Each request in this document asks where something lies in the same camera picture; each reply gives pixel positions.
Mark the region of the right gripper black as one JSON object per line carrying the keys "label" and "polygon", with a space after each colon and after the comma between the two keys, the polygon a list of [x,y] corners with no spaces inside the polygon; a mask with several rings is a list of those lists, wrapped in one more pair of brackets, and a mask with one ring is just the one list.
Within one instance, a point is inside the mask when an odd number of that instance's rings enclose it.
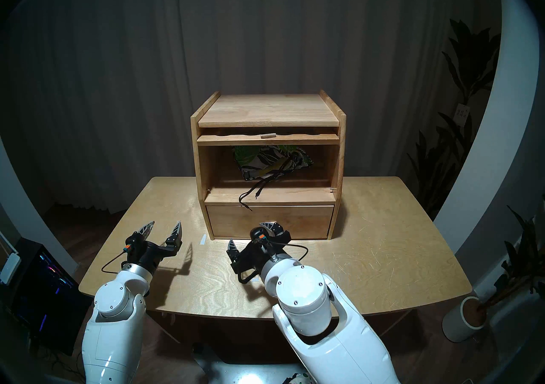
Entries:
{"label": "right gripper black", "polygon": [[261,274],[267,262],[290,258],[283,248],[292,240],[290,232],[278,222],[261,222],[259,225],[250,231],[251,241],[242,251],[237,249],[233,239],[228,242],[227,255],[233,272],[238,275],[248,270],[254,270],[254,275]]}

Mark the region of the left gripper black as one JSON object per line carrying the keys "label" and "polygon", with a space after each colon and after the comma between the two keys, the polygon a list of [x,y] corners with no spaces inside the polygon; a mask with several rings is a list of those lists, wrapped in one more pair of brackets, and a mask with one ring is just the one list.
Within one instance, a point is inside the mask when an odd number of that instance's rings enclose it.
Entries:
{"label": "left gripper black", "polygon": [[181,222],[176,223],[170,236],[165,240],[165,246],[158,246],[146,241],[154,224],[155,221],[151,221],[142,226],[139,231],[135,231],[127,237],[124,247],[127,259],[123,261],[123,269],[128,269],[128,265],[131,264],[140,266],[148,272],[156,272],[164,258],[177,255],[182,244]]}

